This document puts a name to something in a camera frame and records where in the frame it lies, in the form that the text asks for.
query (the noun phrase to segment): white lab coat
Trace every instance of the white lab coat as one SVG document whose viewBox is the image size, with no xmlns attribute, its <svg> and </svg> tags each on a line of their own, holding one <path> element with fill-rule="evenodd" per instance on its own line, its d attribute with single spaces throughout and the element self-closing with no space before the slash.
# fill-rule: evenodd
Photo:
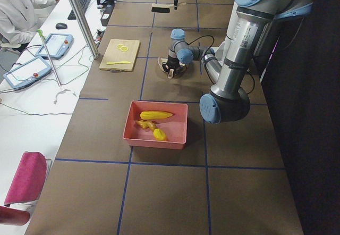
<svg viewBox="0 0 340 235">
<path fill-rule="evenodd" d="M 29 43 L 41 26 L 34 8 L 55 3 L 55 0 L 0 0 L 0 35 L 9 43 Z"/>
</svg>

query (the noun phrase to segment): black curtain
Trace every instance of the black curtain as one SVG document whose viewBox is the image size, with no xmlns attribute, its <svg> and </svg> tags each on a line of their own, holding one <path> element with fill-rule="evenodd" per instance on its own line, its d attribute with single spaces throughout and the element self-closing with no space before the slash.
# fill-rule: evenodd
<svg viewBox="0 0 340 235">
<path fill-rule="evenodd" d="M 277 50 L 299 23 L 283 23 Z M 340 0 L 314 0 L 262 86 L 304 234 L 339 235 Z"/>
</svg>

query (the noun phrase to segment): black keyboard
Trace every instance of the black keyboard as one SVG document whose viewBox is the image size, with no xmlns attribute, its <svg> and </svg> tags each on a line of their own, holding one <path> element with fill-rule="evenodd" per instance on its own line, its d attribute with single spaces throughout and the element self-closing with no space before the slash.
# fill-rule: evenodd
<svg viewBox="0 0 340 235">
<path fill-rule="evenodd" d="M 84 13 L 86 12 L 87 8 L 89 7 L 90 1 L 91 0 L 79 0 L 79 3 L 81 5 L 81 8 L 83 9 Z M 70 12 L 70 15 L 69 15 L 69 17 L 67 17 L 67 19 L 68 20 L 76 20 L 76 17 L 75 17 L 73 10 Z"/>
</svg>

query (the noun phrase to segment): brown table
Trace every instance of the brown table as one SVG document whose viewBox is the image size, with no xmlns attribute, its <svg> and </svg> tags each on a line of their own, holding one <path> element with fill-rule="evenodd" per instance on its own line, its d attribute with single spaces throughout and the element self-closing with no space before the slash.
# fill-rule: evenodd
<svg viewBox="0 0 340 235">
<path fill-rule="evenodd" d="M 200 65 L 171 80 L 157 65 L 174 28 L 219 45 L 233 0 L 151 12 L 171 1 L 118 0 L 99 50 L 110 39 L 140 40 L 134 70 L 93 62 L 26 234 L 303 234 L 258 76 L 248 116 L 212 125 L 199 112 L 211 85 Z M 252 88 L 249 75 L 242 86 Z M 188 104 L 186 147 L 130 147 L 122 134 L 132 100 Z"/>
</svg>

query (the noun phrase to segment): white electronic device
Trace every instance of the white electronic device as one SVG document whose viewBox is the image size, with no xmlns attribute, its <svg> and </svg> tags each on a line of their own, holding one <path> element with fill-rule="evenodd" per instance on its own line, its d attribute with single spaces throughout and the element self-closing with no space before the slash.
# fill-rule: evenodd
<svg viewBox="0 0 340 235">
<path fill-rule="evenodd" d="M 71 44 L 73 43 L 73 36 L 70 34 L 56 34 L 51 33 L 46 38 L 46 46 L 51 58 L 56 60 L 61 59 L 66 52 L 69 50 Z M 37 53 L 37 56 L 43 58 L 48 58 L 45 48 L 41 46 Z"/>
<path fill-rule="evenodd" d="M 30 86 L 42 77 L 48 75 L 51 70 L 51 65 L 42 57 L 37 56 L 10 72 L 5 73 L 4 78 L 13 89 L 21 89 Z"/>
</svg>

